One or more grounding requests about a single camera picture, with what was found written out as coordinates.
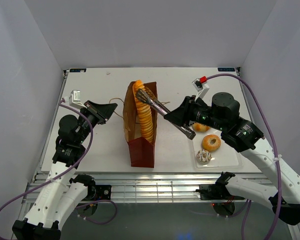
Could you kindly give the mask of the long ridged orange bread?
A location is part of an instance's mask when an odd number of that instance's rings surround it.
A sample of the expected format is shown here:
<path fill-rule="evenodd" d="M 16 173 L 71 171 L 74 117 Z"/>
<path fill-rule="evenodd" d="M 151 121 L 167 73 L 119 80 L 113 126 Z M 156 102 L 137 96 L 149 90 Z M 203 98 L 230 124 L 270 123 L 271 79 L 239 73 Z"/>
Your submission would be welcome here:
<path fill-rule="evenodd" d="M 136 111 L 137 111 L 139 124 L 140 124 L 140 133 L 141 136 L 145 138 L 150 144 L 153 144 L 154 125 L 153 125 L 151 107 L 137 99 L 137 91 L 139 89 L 142 89 L 144 91 L 146 90 L 141 80 L 137 80 L 132 86 Z"/>

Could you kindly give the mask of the metal serving tongs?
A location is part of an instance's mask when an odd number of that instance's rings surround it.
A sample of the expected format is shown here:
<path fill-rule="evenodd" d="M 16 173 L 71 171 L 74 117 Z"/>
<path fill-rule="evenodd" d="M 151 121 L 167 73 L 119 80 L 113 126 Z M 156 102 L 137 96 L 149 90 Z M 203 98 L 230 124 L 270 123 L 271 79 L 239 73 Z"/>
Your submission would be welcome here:
<path fill-rule="evenodd" d="M 152 91 L 145 87 L 145 90 L 138 89 L 135 94 L 136 98 L 144 103 L 149 105 L 152 109 L 154 109 L 161 116 L 165 116 L 171 111 L 161 103 L 157 97 L 152 93 Z M 196 136 L 196 133 L 188 127 L 177 126 L 174 123 L 172 124 L 175 128 L 181 131 L 189 140 L 193 140 Z"/>

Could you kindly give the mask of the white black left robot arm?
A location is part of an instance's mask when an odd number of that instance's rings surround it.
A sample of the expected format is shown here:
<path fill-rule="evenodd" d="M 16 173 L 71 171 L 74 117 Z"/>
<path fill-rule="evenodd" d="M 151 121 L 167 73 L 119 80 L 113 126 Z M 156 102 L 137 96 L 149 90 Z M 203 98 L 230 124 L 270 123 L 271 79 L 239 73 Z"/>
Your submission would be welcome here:
<path fill-rule="evenodd" d="M 97 104 L 86 101 L 75 113 L 59 120 L 55 153 L 47 179 L 29 212 L 16 220 L 12 231 L 18 240 L 58 240 L 71 213 L 80 208 L 110 203 L 100 195 L 100 187 L 87 174 L 76 174 L 89 148 L 83 146 L 93 128 L 104 125 L 117 108 L 116 103 Z"/>

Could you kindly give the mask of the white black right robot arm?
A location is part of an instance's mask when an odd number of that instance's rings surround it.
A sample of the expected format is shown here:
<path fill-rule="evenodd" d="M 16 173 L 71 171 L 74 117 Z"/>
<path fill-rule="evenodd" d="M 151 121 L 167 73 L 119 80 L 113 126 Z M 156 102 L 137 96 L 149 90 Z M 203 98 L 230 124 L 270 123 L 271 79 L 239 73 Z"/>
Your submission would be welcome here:
<path fill-rule="evenodd" d="M 226 92 L 213 95 L 211 106 L 202 99 L 186 96 L 181 105 L 164 116 L 180 127 L 192 123 L 209 126 L 221 132 L 221 139 L 243 157 L 250 160 L 271 182 L 265 186 L 244 180 L 233 173 L 223 173 L 216 181 L 216 194 L 230 195 L 257 202 L 289 225 L 300 223 L 300 175 L 281 157 L 275 156 L 264 134 L 251 121 L 239 116 L 240 103 Z"/>

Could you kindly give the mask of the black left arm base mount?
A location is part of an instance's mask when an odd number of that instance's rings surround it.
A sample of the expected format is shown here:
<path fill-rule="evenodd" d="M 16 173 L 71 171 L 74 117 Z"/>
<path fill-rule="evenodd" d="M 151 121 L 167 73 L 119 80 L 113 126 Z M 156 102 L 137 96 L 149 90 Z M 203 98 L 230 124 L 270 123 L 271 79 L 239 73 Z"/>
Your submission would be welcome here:
<path fill-rule="evenodd" d="M 112 194 L 111 185 L 95 185 L 91 189 L 91 200 L 110 200 Z"/>

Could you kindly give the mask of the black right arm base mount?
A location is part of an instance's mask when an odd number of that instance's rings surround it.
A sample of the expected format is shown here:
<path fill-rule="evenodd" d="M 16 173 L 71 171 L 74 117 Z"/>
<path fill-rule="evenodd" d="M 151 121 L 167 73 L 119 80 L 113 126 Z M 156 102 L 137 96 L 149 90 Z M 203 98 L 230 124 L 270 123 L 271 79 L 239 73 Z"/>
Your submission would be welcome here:
<path fill-rule="evenodd" d="M 214 184 L 205 186 L 200 184 L 198 189 L 195 190 L 196 193 L 200 194 L 200 199 L 210 199 L 210 200 L 243 200 L 243 197 L 237 195 L 231 195 L 227 190 L 226 185 L 229 180 L 236 175 L 232 172 L 222 172 L 220 177 L 216 180 Z"/>

